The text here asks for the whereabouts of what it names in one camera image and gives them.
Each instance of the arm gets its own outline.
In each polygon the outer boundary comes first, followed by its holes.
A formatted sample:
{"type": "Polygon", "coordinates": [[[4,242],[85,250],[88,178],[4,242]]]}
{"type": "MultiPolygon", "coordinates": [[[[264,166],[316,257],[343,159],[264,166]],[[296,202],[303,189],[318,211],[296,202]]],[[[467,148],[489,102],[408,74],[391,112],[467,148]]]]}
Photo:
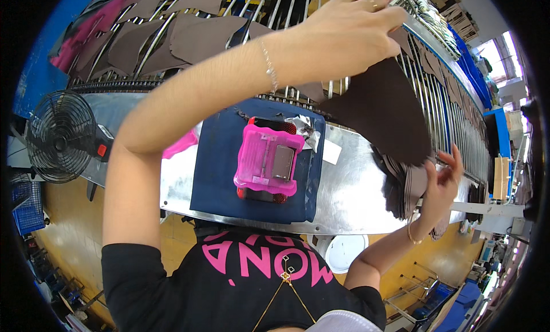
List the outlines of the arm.
{"type": "Polygon", "coordinates": [[[190,67],[147,95],[126,117],[113,145],[103,244],[160,248],[162,150],[216,111],[271,89],[262,43],[281,87],[351,76],[398,54],[387,33],[404,22],[406,12],[400,7],[368,12],[372,7],[368,0],[331,0],[306,22],[190,67]]]}
{"type": "MultiPolygon", "coordinates": [[[[439,157],[449,167],[437,173],[431,162],[426,162],[428,186],[420,218],[410,225],[410,235],[414,240],[422,240],[443,217],[448,216],[450,205],[457,196],[458,183],[462,173],[462,159],[456,145],[453,156],[439,152],[439,157]]],[[[405,226],[368,246],[352,262],[347,273],[344,287],[352,289],[371,286],[380,290],[380,277],[409,252],[415,245],[405,226]]]]}

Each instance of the fan guard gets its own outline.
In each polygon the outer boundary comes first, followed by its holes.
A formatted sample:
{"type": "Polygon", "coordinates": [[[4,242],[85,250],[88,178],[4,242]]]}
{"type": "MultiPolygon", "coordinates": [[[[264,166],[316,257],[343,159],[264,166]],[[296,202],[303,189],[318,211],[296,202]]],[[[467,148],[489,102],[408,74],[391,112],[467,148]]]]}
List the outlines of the fan guard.
{"type": "Polygon", "coordinates": [[[92,158],[96,128],[92,109],[81,95],[63,90],[44,96],[26,136],[33,168],[56,184],[77,178],[92,158]]]}

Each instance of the silver bracelet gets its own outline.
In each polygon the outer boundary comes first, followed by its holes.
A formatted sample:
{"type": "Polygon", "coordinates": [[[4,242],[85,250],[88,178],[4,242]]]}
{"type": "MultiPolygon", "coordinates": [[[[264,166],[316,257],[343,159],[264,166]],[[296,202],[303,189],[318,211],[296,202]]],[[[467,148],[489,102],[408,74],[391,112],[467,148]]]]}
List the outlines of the silver bracelet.
{"type": "Polygon", "coordinates": [[[271,78],[271,87],[272,87],[271,91],[274,93],[279,88],[277,73],[275,73],[275,68],[273,68],[273,63],[271,62],[269,53],[267,53],[267,49],[264,46],[264,42],[260,41],[260,45],[262,46],[262,53],[264,54],[264,58],[266,59],[266,64],[267,64],[266,74],[269,75],[271,78]]]}

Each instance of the red switch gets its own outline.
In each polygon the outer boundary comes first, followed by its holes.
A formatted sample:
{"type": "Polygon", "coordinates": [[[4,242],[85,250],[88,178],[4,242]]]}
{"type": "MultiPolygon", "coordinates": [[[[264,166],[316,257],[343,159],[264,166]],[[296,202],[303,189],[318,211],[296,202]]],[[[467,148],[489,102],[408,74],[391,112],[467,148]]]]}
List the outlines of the red switch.
{"type": "Polygon", "coordinates": [[[107,151],[107,146],[104,144],[100,144],[100,146],[97,148],[97,154],[103,157],[105,155],[105,151],[107,151]]]}

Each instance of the necklace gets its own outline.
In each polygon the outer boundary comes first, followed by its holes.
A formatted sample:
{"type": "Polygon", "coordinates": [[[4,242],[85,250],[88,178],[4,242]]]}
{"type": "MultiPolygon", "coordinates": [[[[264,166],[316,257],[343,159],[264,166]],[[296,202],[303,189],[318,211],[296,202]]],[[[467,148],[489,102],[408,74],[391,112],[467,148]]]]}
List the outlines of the necklace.
{"type": "Polygon", "coordinates": [[[296,289],[292,285],[292,281],[290,279],[290,274],[294,272],[294,268],[286,266],[286,261],[288,259],[289,259],[288,256],[283,256],[284,272],[280,275],[282,281],[280,282],[279,287],[275,291],[275,294],[273,294],[273,297],[271,298],[271,301],[267,304],[267,307],[265,308],[264,312],[262,313],[262,316],[260,317],[260,320],[258,320],[258,322],[256,323],[256,326],[254,326],[254,328],[252,329],[252,332],[254,332],[256,330],[256,328],[258,328],[258,325],[260,324],[260,322],[264,318],[264,315],[266,314],[267,310],[270,308],[271,303],[275,299],[275,296],[277,296],[277,293],[279,293],[279,290],[283,286],[284,283],[287,283],[289,285],[289,287],[292,288],[292,291],[294,292],[294,294],[296,295],[298,300],[300,300],[300,303],[302,304],[302,307],[306,310],[307,315],[310,316],[311,321],[313,321],[313,323],[316,323],[316,321],[315,321],[315,319],[313,319],[313,316],[311,315],[310,311],[307,309],[306,305],[304,304],[304,301],[302,301],[302,299],[300,298],[300,295],[296,292],[296,289]]]}

